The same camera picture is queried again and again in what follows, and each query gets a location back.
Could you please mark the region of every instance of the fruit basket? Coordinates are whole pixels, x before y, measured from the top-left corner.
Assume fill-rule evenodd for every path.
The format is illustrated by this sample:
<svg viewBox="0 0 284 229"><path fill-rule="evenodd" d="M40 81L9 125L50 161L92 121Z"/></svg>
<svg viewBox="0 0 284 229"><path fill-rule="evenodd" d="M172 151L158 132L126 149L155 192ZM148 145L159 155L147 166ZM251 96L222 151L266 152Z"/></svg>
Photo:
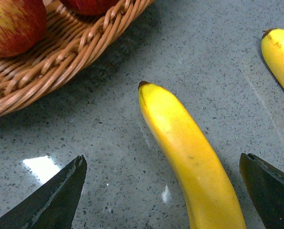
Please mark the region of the fruit basket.
<svg viewBox="0 0 284 229"><path fill-rule="evenodd" d="M46 5L47 31L28 52L0 58L0 116L60 88L93 63L154 0L120 0L105 15L81 16L58 0Z"/></svg>

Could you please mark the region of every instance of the yellow banana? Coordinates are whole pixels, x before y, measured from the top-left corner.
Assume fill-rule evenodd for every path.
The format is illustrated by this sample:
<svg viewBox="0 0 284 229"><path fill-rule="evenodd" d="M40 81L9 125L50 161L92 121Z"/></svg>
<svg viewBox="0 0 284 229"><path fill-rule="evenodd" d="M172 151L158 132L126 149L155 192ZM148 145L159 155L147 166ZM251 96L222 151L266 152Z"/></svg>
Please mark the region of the yellow banana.
<svg viewBox="0 0 284 229"><path fill-rule="evenodd" d="M269 69L284 88L284 29L267 30L261 46Z"/></svg>
<svg viewBox="0 0 284 229"><path fill-rule="evenodd" d="M246 229L233 186L216 153L171 92L142 81L143 117L184 194L191 229Z"/></svg>

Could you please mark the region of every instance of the brown spot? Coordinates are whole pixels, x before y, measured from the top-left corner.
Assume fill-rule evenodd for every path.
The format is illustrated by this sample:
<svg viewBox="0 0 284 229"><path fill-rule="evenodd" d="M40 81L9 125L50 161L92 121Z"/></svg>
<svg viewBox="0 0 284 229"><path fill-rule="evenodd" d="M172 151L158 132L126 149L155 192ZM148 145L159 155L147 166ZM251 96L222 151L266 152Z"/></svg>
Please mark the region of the brown spot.
<svg viewBox="0 0 284 229"><path fill-rule="evenodd" d="M146 85L146 84L149 84L149 82L147 81L141 81L138 85L138 88L141 88L142 86Z"/></svg>
<svg viewBox="0 0 284 229"><path fill-rule="evenodd" d="M262 39L264 39L265 36L267 36L272 30L276 30L277 28L271 28L265 31L265 33L262 36Z"/></svg>
<svg viewBox="0 0 284 229"><path fill-rule="evenodd" d="M278 48L281 48L281 46L282 46L280 42L276 42L274 45L277 46Z"/></svg>

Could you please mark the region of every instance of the speckled stone countertop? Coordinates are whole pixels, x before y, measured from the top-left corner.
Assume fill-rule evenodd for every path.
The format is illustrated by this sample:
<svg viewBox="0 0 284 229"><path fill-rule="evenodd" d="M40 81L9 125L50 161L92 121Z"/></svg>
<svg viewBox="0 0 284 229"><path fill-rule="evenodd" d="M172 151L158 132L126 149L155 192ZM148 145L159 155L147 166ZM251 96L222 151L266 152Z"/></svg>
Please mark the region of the speckled stone countertop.
<svg viewBox="0 0 284 229"><path fill-rule="evenodd" d="M172 91L205 133L248 229L264 229L241 153L284 171L284 90L260 51L284 1L157 0L61 89L0 118L0 216L41 186L25 159L88 163L73 229L187 229L176 177L140 113L141 80Z"/></svg>

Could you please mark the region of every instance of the apple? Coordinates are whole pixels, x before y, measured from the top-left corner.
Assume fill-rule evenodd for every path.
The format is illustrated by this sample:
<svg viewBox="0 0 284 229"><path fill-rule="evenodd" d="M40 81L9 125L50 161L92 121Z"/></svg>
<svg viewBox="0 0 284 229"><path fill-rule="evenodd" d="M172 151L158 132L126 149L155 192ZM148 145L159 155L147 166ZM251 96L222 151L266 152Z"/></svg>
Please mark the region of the apple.
<svg viewBox="0 0 284 229"><path fill-rule="evenodd" d="M42 0L0 0L0 57L29 50L46 31Z"/></svg>
<svg viewBox="0 0 284 229"><path fill-rule="evenodd" d="M119 0L60 0L60 2L71 11L82 15L101 15Z"/></svg>

